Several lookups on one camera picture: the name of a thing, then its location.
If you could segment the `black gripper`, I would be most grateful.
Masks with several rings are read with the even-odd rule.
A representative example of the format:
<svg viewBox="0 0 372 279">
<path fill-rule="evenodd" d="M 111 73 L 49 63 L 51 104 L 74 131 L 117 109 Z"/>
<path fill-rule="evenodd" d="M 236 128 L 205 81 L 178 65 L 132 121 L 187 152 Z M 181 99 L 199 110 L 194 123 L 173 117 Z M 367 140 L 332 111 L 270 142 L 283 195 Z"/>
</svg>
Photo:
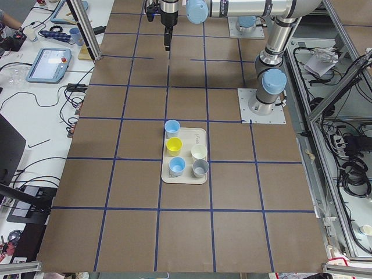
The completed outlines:
<svg viewBox="0 0 372 279">
<path fill-rule="evenodd" d="M 164 48 L 165 51 L 170 52 L 173 27 L 177 24 L 178 20 L 178 0 L 160 0 L 159 3 L 161 23 L 165 26 Z"/>
</svg>

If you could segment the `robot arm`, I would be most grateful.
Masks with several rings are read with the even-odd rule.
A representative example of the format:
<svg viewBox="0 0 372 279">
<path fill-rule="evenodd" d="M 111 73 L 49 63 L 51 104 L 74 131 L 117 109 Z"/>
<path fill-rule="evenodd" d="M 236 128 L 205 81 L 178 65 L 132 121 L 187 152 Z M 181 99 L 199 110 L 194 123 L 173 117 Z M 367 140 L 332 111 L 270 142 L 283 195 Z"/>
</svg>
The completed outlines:
<svg viewBox="0 0 372 279">
<path fill-rule="evenodd" d="M 242 33 L 252 33 L 257 25 L 256 16 L 239 16 L 237 17 L 236 29 Z"/>
<path fill-rule="evenodd" d="M 259 86 L 249 100 L 249 109 L 254 114 L 271 114 L 278 96 L 284 92 L 287 84 L 287 78 L 279 67 L 288 41 L 301 18 L 314 11 L 320 1 L 150 1 L 145 5 L 146 16 L 148 21 L 152 21 L 155 14 L 160 15 L 167 51 L 171 47 L 173 28 L 177 24 L 181 4 L 185 5 L 187 18 L 193 24 L 201 24 L 209 17 L 274 16 L 266 46 L 255 60 Z"/>
</svg>

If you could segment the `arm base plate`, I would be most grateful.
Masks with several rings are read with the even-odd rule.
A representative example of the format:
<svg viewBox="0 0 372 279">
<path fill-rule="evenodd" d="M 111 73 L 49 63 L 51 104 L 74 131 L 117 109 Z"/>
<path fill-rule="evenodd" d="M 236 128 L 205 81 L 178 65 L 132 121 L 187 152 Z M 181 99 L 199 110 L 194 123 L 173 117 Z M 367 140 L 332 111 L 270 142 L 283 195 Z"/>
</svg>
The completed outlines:
<svg viewBox="0 0 372 279">
<path fill-rule="evenodd" d="M 277 96 L 276 102 L 263 104 L 256 99 L 254 88 L 239 88 L 238 100 L 241 123 L 246 124 L 286 124 L 284 115 L 285 100 Z"/>
<path fill-rule="evenodd" d="M 228 18 L 230 38 L 264 39 L 264 24 L 256 16 L 240 16 Z"/>
</svg>

